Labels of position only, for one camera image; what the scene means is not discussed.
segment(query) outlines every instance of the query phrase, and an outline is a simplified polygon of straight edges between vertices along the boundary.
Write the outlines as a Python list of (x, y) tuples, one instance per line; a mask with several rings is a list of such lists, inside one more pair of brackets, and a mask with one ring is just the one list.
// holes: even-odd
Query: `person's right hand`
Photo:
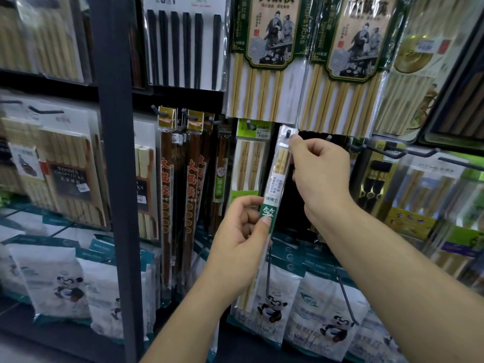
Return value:
[(305, 213), (316, 228), (344, 216), (354, 201), (349, 194), (349, 154), (322, 139), (293, 135), (289, 148), (294, 160), (293, 181), (305, 202)]

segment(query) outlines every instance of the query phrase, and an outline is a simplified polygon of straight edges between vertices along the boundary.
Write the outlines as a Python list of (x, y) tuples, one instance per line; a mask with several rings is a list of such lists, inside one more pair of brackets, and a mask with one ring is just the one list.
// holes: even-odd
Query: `floor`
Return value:
[(88, 363), (60, 351), (45, 348), (15, 336), (0, 332), (0, 362), (2, 363)]

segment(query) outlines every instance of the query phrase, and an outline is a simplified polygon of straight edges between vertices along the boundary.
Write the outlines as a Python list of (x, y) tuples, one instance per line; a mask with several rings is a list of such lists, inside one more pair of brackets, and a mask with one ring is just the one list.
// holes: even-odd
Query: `forearm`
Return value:
[(217, 296), (214, 280), (201, 275), (174, 311), (142, 363), (204, 363), (217, 323), (227, 305)]
[(481, 359), (482, 297), (353, 202), (316, 227), (409, 361)]

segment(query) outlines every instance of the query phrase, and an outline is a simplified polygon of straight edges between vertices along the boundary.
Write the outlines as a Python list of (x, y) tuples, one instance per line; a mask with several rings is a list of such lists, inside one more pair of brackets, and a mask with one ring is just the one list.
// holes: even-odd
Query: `red tag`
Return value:
[(40, 164), (40, 169), (42, 170), (42, 173), (44, 174), (44, 176), (48, 176), (49, 175), (49, 166), (47, 165), (47, 163), (39, 161), (39, 164)]
[(439, 50), (437, 51), (437, 54), (445, 54), (447, 52), (447, 49), (449, 48), (450, 44), (451, 44), (450, 39), (443, 40), (442, 43), (440, 44), (440, 47), (439, 47)]

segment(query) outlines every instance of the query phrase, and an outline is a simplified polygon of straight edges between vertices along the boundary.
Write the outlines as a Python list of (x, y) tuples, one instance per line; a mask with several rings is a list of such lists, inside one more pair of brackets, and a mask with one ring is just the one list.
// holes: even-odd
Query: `black vertical pole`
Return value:
[(144, 353), (128, 0), (89, 0), (126, 362)]

